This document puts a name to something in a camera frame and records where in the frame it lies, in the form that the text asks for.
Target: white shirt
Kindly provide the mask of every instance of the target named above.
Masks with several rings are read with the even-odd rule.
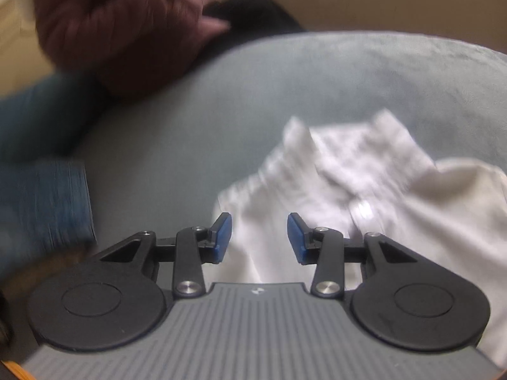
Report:
[[[478,160],[434,162],[389,111],[371,123],[308,129],[292,118],[283,142],[259,171],[218,198],[233,217],[224,261],[207,265],[211,282],[280,283],[313,279],[286,234],[298,212],[310,227],[351,236],[380,231],[476,284],[491,317],[479,348],[507,366],[507,178]],[[345,284],[361,282],[346,265]]]

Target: gray gripper base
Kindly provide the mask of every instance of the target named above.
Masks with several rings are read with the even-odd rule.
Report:
[[[499,369],[472,347],[427,355],[365,334],[333,300],[302,284],[215,284],[179,301],[145,338],[73,354],[43,346],[24,365],[37,380],[492,380]]]

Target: white garment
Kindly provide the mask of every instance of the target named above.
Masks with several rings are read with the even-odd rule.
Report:
[[[476,284],[491,305],[479,344],[507,366],[507,178],[481,161],[433,162],[389,112],[371,123],[308,129],[296,118],[259,171],[218,198],[233,217],[224,261],[205,266],[207,283],[301,282],[314,265],[297,263],[286,234],[298,212],[310,227],[344,236],[380,231]],[[346,286],[361,281],[346,267]]]

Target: gray table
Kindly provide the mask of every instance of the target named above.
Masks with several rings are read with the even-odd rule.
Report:
[[[362,121],[389,108],[433,157],[507,167],[507,56],[418,35],[326,33],[233,50],[163,93],[112,110],[77,153],[99,247],[211,221],[292,115]]]

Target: maroon sweater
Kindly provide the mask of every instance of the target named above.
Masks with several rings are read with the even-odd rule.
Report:
[[[34,0],[42,50],[62,70],[94,70],[119,97],[151,93],[182,76],[228,29],[202,16],[204,0]]]

